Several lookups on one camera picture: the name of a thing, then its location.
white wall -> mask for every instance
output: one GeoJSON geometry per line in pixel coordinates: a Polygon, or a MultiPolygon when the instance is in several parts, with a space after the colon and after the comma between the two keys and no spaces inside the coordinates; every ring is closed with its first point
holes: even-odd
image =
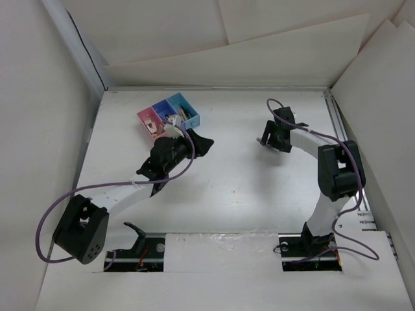
{"type": "Polygon", "coordinates": [[[89,91],[39,0],[0,2],[0,46],[0,310],[25,311],[46,268],[34,232],[72,186],[89,91]]]}

purple cable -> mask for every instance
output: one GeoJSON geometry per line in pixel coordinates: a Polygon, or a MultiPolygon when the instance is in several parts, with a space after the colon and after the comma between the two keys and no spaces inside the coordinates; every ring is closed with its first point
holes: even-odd
{"type": "Polygon", "coordinates": [[[116,256],[117,256],[117,251],[116,251],[116,250],[113,250],[113,251],[112,251],[112,253],[113,253],[113,255],[112,255],[112,259],[111,259],[110,263],[109,263],[109,264],[107,264],[107,265],[104,267],[104,271],[106,271],[106,270],[110,269],[110,268],[111,268],[111,266],[112,266],[112,264],[113,264],[113,263],[114,263],[114,261],[115,261],[115,258],[116,258],[116,256]]]}
{"type": "MultiPolygon", "coordinates": [[[[164,121],[163,123],[173,125],[172,123],[167,122],[167,121],[164,121]]],[[[40,232],[42,230],[43,224],[46,221],[46,218],[54,210],[54,208],[56,206],[58,206],[58,204],[60,202],[62,202],[64,199],[66,199],[68,196],[71,196],[72,194],[75,194],[76,192],[79,192],[79,191],[83,191],[83,190],[87,190],[87,189],[102,188],[102,187],[131,186],[133,184],[134,185],[150,185],[150,184],[157,184],[157,183],[166,183],[168,181],[172,181],[176,178],[179,178],[184,173],[186,173],[187,170],[192,165],[193,160],[195,159],[195,156],[196,156],[195,144],[193,144],[192,139],[190,138],[189,134],[185,130],[181,129],[177,125],[174,125],[174,126],[176,128],[178,128],[184,134],[185,138],[190,142],[190,145],[191,145],[191,148],[192,148],[192,154],[191,154],[189,164],[187,164],[187,166],[180,173],[178,173],[177,175],[175,175],[173,177],[169,177],[169,178],[161,179],[161,180],[134,181],[134,182],[133,181],[120,181],[120,182],[115,182],[115,183],[99,183],[97,185],[89,185],[89,186],[79,187],[79,188],[73,189],[73,190],[65,193],[63,196],[61,196],[55,202],[53,202],[53,204],[45,211],[45,214],[43,214],[43,216],[40,218],[38,228],[36,229],[36,234],[35,234],[35,246],[36,246],[36,252],[37,252],[39,258],[42,259],[42,261],[47,262],[48,264],[58,264],[58,263],[69,261],[69,260],[73,259],[73,257],[67,257],[67,258],[62,258],[62,259],[49,259],[49,258],[47,258],[43,255],[42,250],[40,249],[40,232]]]]}
{"type": "Polygon", "coordinates": [[[349,150],[349,148],[340,140],[340,139],[337,139],[336,137],[333,137],[333,136],[330,136],[330,135],[326,135],[326,134],[323,134],[323,133],[319,133],[319,132],[316,132],[316,131],[314,131],[314,130],[309,130],[308,128],[305,128],[305,127],[303,127],[303,126],[300,126],[300,125],[297,125],[297,124],[292,124],[292,123],[290,123],[290,122],[288,122],[288,121],[286,121],[286,120],[284,120],[284,119],[282,119],[280,116],[278,116],[278,115],[276,115],[275,113],[274,113],[274,111],[272,110],[272,108],[271,108],[271,106],[270,106],[270,102],[276,102],[277,104],[279,104],[281,107],[284,107],[283,106],[283,104],[280,102],[280,101],[278,101],[278,100],[276,100],[276,99],[273,99],[273,98],[269,98],[269,99],[267,99],[267,107],[268,107],[268,109],[271,111],[271,113],[272,113],[272,115],[278,120],[278,121],[281,121],[282,123],[284,123],[284,124],[286,124],[286,125],[289,125],[289,126],[292,126],[293,128],[296,128],[296,129],[298,129],[298,130],[301,130],[301,131],[305,131],[305,132],[309,132],[309,133],[311,133],[311,134],[313,134],[313,135],[315,135],[315,136],[321,136],[321,137],[324,137],[324,138],[327,138],[327,139],[331,139],[332,141],[335,141],[336,143],[338,143],[342,148],[343,148],[343,150],[344,150],[344,152],[347,154],[347,156],[349,157],[349,159],[350,159],[350,162],[351,162],[351,165],[352,165],[352,167],[353,167],[353,170],[354,170],[354,172],[355,172],[355,175],[356,175],[356,178],[357,178],[357,187],[358,187],[358,190],[359,190],[359,197],[358,197],[358,199],[357,199],[357,203],[356,203],[356,205],[354,206],[354,207],[352,207],[352,208],[350,208],[350,209],[346,209],[346,210],[344,210],[344,211],[341,211],[341,212],[339,212],[338,214],[337,214],[337,218],[334,220],[334,222],[333,222],[333,224],[331,225],[331,229],[333,230],[333,232],[336,234],[336,235],[338,235],[338,236],[341,236],[342,238],[345,238],[346,240],[349,240],[349,241],[352,241],[352,242],[354,242],[354,243],[357,243],[358,245],[360,245],[360,246],[363,246],[364,248],[366,248],[367,250],[369,250],[371,253],[373,253],[374,254],[374,257],[372,257],[372,256],[370,256],[370,255],[367,255],[367,254],[364,254],[364,253],[361,253],[360,251],[357,251],[357,250],[355,250],[355,249],[351,249],[351,248],[345,248],[345,247],[343,247],[343,246],[336,246],[335,248],[329,248],[329,249],[326,249],[326,250],[324,250],[324,251],[322,251],[321,253],[319,253],[319,254],[317,254],[317,255],[315,255],[315,256],[312,256],[312,257],[308,257],[308,258],[304,258],[304,259],[302,259],[302,260],[298,260],[298,261],[295,261],[296,263],[302,263],[302,262],[307,262],[307,261],[310,261],[311,259],[314,259],[314,258],[317,258],[317,257],[320,257],[320,256],[322,256],[322,255],[324,255],[325,253],[328,253],[329,251],[335,251],[335,250],[337,250],[337,249],[343,249],[343,250],[346,250],[346,251],[351,251],[351,252],[353,252],[353,253],[356,253],[356,254],[359,254],[359,255],[362,255],[363,257],[366,257],[366,258],[369,258],[369,259],[372,259],[372,260],[379,260],[379,255],[370,247],[370,246],[367,246],[366,244],[364,244],[364,243],[362,243],[362,242],[360,242],[360,241],[358,241],[358,240],[356,240],[356,239],[354,239],[354,238],[350,238],[349,236],[346,236],[346,235],[343,235],[342,233],[339,233],[337,230],[336,230],[336,224],[337,224],[337,221],[338,221],[338,219],[342,216],[342,215],[344,215],[344,214],[346,214],[346,213],[350,213],[350,212],[353,212],[353,211],[356,211],[358,208],[359,208],[359,206],[360,206],[360,204],[362,203],[362,200],[363,200],[363,186],[362,186],[362,179],[361,179],[361,175],[359,174],[359,169],[357,168],[357,164],[356,164],[356,161],[354,160],[354,158],[353,158],[353,155],[351,154],[351,152],[350,152],[350,150],[349,150]]]}

